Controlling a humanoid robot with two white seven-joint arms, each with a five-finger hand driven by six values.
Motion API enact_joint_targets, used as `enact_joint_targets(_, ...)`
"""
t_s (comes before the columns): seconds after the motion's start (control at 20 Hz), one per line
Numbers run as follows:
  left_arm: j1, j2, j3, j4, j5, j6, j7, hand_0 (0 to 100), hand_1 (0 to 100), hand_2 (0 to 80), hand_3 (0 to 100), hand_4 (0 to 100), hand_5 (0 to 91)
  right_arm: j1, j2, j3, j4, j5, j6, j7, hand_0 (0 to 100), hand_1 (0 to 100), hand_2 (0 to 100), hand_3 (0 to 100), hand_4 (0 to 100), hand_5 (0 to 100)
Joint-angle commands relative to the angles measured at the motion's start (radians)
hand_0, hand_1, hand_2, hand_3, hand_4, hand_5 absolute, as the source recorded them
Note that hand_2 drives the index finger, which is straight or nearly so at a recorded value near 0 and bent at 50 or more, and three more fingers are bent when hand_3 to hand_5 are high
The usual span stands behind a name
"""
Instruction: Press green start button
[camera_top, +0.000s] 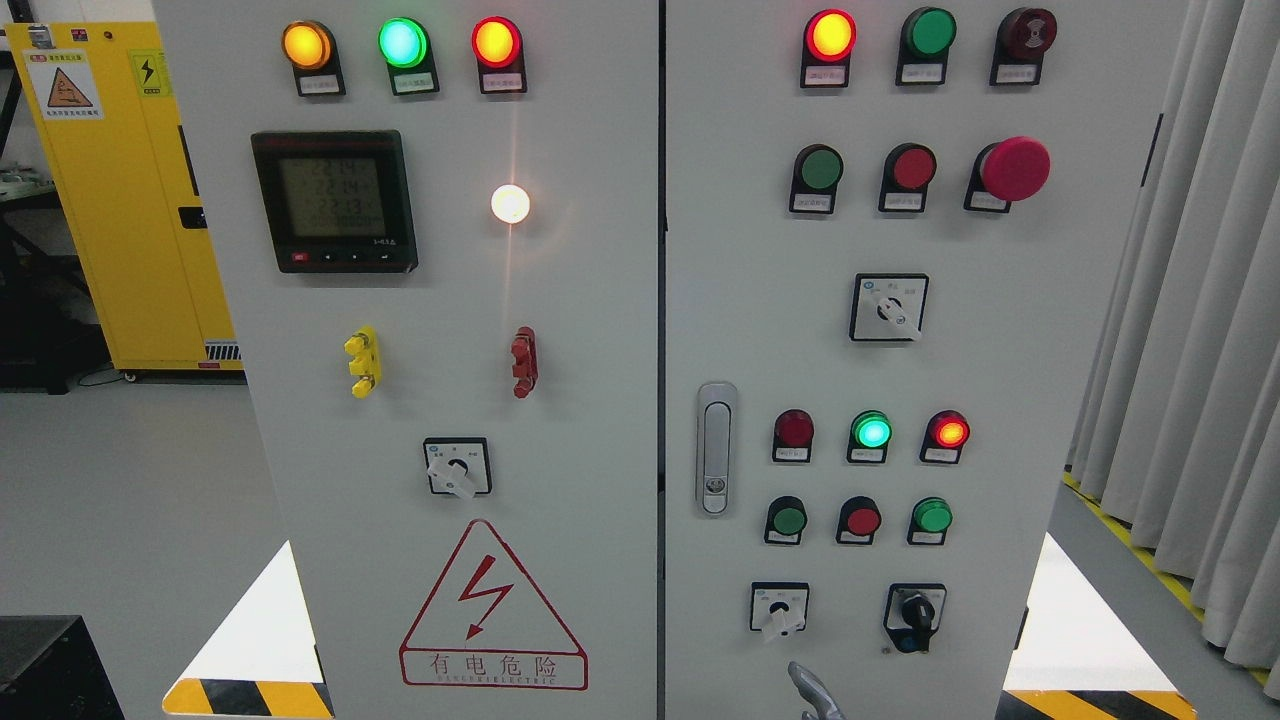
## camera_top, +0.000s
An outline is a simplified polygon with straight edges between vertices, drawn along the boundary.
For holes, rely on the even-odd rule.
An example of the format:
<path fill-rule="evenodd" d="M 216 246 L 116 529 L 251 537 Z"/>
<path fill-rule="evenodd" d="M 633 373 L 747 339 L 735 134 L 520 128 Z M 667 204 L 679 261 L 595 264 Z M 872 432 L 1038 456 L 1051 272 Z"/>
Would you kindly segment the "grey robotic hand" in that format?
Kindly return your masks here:
<path fill-rule="evenodd" d="M 791 661 L 787 674 L 794 683 L 800 697 L 809 703 L 810 708 L 801 711 L 804 720 L 845 720 L 847 715 L 841 710 L 833 694 L 814 671 L 800 662 Z"/>

